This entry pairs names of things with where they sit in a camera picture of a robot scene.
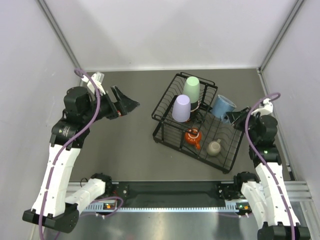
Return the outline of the blue ceramic mug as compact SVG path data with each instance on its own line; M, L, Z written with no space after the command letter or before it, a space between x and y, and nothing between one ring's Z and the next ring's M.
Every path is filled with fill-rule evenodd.
M211 113L223 123L230 123L227 112L232 112L236 107L231 100L219 94L212 106Z

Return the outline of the beige ceramic mug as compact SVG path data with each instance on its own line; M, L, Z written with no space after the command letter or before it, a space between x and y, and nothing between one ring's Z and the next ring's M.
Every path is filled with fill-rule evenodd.
M206 152L209 156L215 157L221 152L221 139L211 141L207 147Z

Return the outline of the green plastic cup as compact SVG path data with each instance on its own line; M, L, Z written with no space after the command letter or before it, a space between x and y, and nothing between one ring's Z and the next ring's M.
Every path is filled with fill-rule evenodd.
M200 81L195 76L190 76L186 79L183 88L183 95L186 95L190 99L190 103L196 103L199 100L200 95Z

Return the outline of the lavender plastic cup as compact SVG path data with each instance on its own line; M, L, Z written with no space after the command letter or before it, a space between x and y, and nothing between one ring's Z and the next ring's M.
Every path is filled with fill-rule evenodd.
M178 95L172 109L172 117L176 122L183 123L190 118L191 103L187 95Z

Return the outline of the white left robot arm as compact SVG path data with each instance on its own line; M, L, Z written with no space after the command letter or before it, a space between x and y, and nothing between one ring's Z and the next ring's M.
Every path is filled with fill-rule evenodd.
M107 93L92 98L83 86L70 88L64 96L62 118L52 127L49 158L38 197L31 209L25 210L23 221L62 233L70 233L80 214L97 198L109 198L114 193L110 176L93 174L88 182L67 196L72 169L90 133L90 125L102 118L109 120L125 116L140 103L123 94L117 86Z

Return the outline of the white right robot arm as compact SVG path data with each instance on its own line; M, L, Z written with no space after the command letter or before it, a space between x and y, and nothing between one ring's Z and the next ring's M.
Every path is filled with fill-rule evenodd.
M289 200L283 177L283 165L275 145L278 121L263 110L250 108L228 111L223 117L236 130L245 132L249 157L255 173L241 172L234 177L233 192L245 198L254 215L259 240L309 240L311 234L301 226Z

